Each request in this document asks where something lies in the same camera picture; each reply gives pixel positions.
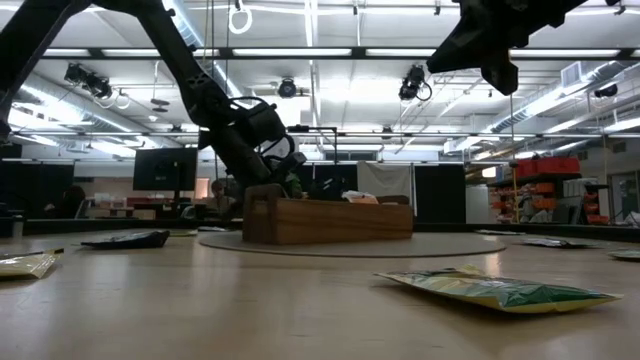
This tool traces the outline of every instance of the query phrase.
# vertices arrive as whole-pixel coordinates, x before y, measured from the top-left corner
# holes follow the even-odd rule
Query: ceiling
[[[352,8],[357,2],[359,16]],[[305,0],[249,1],[253,7],[253,23],[248,31],[237,35],[227,27],[229,2],[215,1],[213,13],[208,1],[186,0],[186,16],[195,30],[206,39],[207,47],[437,47],[456,25],[459,16],[455,4],[443,1],[440,16],[434,16],[432,0],[318,0],[317,21],[309,30],[305,16]],[[531,37],[530,47],[544,48],[640,48],[640,0],[625,0],[627,12],[620,16],[603,14],[604,0],[588,1],[559,29],[544,28]],[[0,28],[14,14],[19,1],[0,0]],[[241,27],[244,15],[234,16]],[[71,18],[55,38],[52,47],[152,47],[138,21],[126,14],[85,11]],[[64,79],[67,66],[76,60],[41,60],[34,72],[47,81],[88,99],[88,93],[72,88]],[[82,60],[85,68],[108,77],[110,83],[130,98],[126,109],[113,105],[107,111],[152,131],[167,131],[182,124],[195,131],[181,103],[180,92],[168,68],[158,66],[154,95],[154,62],[147,60]],[[348,131],[380,131],[393,126],[396,131],[480,132],[496,117],[518,108],[527,97],[553,86],[560,71],[572,61],[516,61],[520,68],[520,88],[513,99],[505,97],[484,82],[479,71],[468,70],[429,76],[433,98],[428,103],[407,104],[398,99],[401,79],[414,64],[413,60],[317,60],[318,73],[317,125],[337,126]],[[283,77],[295,79],[298,87],[312,87],[308,60],[230,60],[218,61],[230,81],[246,92],[255,92],[269,102],[277,102],[287,123],[312,122],[310,97],[279,99],[274,83]],[[627,76],[620,81],[621,93],[635,93],[636,81]],[[152,98],[169,101],[168,112],[151,109]],[[113,99],[101,102],[111,104]],[[596,100],[605,106],[610,100]],[[571,119],[587,110],[586,95],[575,96],[561,106],[538,114],[539,121],[519,124],[516,130],[540,133],[554,124]],[[151,121],[149,116],[157,116]],[[177,138],[175,144],[195,143],[196,138]],[[348,139],[349,142],[379,143],[379,139]],[[447,138],[417,139],[414,145],[444,145]]]

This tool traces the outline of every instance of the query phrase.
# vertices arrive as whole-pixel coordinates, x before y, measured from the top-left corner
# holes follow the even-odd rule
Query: ceiling light
[[[160,53],[156,49],[104,49],[102,50],[104,56],[107,57],[148,57],[148,56],[160,56]]]
[[[483,159],[486,159],[486,158],[490,158],[491,156],[493,156],[493,153],[491,151],[485,151],[483,153],[480,153],[480,154],[476,155],[474,157],[474,159],[483,160]]]
[[[542,155],[546,152],[549,152],[548,150],[537,150],[537,151],[524,151],[521,153],[517,153],[516,154],[516,159],[529,159],[532,158],[536,155]]]
[[[198,50],[193,52],[193,56],[195,56],[195,57],[212,56],[211,55],[211,49],[198,49]],[[213,49],[213,56],[214,57],[220,56],[220,50]]]
[[[105,152],[107,154],[118,155],[122,157],[134,157],[136,156],[135,150],[128,149],[126,147],[110,144],[105,142],[94,142],[91,144],[95,149]]]
[[[491,179],[496,177],[496,168],[495,166],[492,168],[482,170],[482,177],[485,179]]]
[[[350,56],[351,49],[234,49],[233,54],[236,56]]]
[[[91,54],[87,49],[47,49],[43,57],[69,56],[69,57],[89,57]]]
[[[556,133],[558,131],[562,131],[562,130],[567,130],[568,128],[578,125],[580,122],[577,120],[569,120],[569,121],[565,121],[562,124],[556,125],[550,129],[548,129],[547,131],[545,131],[546,134],[553,134]]]
[[[58,146],[58,143],[40,135],[31,135],[31,141],[37,142],[38,144],[47,145],[47,146]]]
[[[587,143],[587,140],[577,141],[577,142],[574,142],[574,143],[571,143],[571,144],[560,146],[555,151],[566,151],[566,150],[573,149],[576,146],[579,146],[579,145],[582,145],[582,144],[586,144],[586,143]]]
[[[640,139],[640,134],[611,134],[612,139]]]
[[[640,126],[640,118],[635,118],[631,120],[619,121],[616,124],[607,126],[606,128],[604,128],[604,132],[613,133],[613,132],[623,131],[627,129],[632,129],[638,126]]]
[[[544,134],[543,138],[551,139],[595,139],[602,135],[599,134]]]
[[[511,57],[614,57],[619,49],[512,49]]]
[[[367,49],[367,56],[415,56],[430,57],[436,49]]]

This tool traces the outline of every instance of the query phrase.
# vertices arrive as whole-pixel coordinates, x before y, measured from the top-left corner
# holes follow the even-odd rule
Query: white panel
[[[485,185],[480,185],[469,186],[465,191],[467,224],[495,223],[489,206],[489,189]]]
[[[438,161],[440,155],[437,151],[401,151],[397,155],[395,151],[383,151],[379,158],[385,161]]]

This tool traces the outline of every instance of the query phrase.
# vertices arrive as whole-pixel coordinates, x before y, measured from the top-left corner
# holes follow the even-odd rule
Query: round platform
[[[492,237],[467,233],[415,233],[410,240],[269,245],[242,241],[242,232],[203,234],[200,244],[224,250],[277,255],[349,258],[416,258],[486,254],[502,251],[504,244]]]

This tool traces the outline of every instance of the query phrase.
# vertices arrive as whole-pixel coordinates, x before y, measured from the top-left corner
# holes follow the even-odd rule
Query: yellow package
[[[495,310],[541,314],[583,309],[619,300],[622,296],[603,294],[568,286],[486,276],[480,269],[397,272],[377,274],[428,292],[486,306]]]
[[[0,255],[0,278],[33,277],[40,279],[49,270],[64,249],[30,254]]]

